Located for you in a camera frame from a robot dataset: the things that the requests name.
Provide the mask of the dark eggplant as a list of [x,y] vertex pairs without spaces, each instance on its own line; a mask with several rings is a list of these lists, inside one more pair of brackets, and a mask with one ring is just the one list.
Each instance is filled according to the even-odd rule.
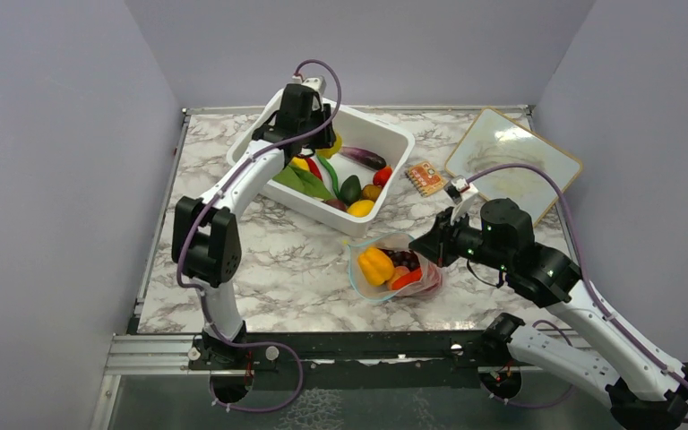
[[378,171],[388,166],[382,156],[362,148],[342,146],[338,154],[373,171]]

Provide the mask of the red apple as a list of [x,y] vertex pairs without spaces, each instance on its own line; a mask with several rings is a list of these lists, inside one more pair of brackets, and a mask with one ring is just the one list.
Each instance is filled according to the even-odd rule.
[[435,293],[443,284],[443,269],[433,263],[428,263],[422,269],[422,289],[419,295],[425,296]]

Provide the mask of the purple grape bunch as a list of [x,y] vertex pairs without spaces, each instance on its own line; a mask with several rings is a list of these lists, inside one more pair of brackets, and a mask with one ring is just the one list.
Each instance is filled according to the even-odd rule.
[[406,267],[409,271],[420,268],[419,258],[412,251],[384,250],[384,252],[391,259],[394,267]]

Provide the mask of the orange carrot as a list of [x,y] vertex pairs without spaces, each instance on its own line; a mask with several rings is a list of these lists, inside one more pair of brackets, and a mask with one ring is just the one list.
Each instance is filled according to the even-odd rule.
[[391,286],[390,290],[400,290],[409,284],[418,282],[422,279],[423,272],[420,268],[410,271],[399,278],[394,278],[390,280]]

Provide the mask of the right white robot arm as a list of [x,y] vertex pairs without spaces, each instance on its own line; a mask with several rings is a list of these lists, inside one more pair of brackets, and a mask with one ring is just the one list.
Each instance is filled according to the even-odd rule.
[[624,429],[676,429],[688,424],[688,362],[663,353],[596,291],[581,268],[535,239],[531,217],[510,199],[486,202],[473,228],[454,209],[440,212],[432,228],[409,247],[447,267],[458,259],[499,272],[497,287],[546,309],[567,323],[593,354],[547,337],[511,314],[499,314],[481,335],[490,363],[508,359],[537,366],[607,406]]

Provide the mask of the clear zip top bag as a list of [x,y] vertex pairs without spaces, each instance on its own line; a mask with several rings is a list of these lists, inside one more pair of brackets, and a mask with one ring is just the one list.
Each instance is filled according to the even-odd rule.
[[352,288],[373,302],[430,296],[443,285],[443,270],[411,250],[413,237],[396,232],[347,245]]

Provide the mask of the orange bell pepper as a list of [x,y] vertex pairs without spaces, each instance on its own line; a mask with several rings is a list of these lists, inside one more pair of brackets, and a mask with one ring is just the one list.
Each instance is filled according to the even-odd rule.
[[386,253],[375,247],[366,248],[357,257],[357,265],[367,283],[374,287],[386,283],[395,268]]

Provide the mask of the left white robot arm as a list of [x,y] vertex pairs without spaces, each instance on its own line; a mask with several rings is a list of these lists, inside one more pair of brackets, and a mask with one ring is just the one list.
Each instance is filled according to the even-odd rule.
[[239,161],[204,196],[176,204],[172,258],[176,282],[197,292],[202,337],[220,365],[245,359],[245,322],[237,311],[233,277],[241,262],[238,221],[265,185],[303,152],[329,149],[338,109],[323,101],[323,78],[295,77],[279,108],[257,125]]

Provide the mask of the peach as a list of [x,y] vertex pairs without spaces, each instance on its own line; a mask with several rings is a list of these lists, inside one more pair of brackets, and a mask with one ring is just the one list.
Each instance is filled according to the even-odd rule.
[[406,266],[396,266],[394,268],[392,276],[386,281],[386,286],[389,290],[397,290],[400,287],[396,287],[398,280],[410,273],[409,267]]

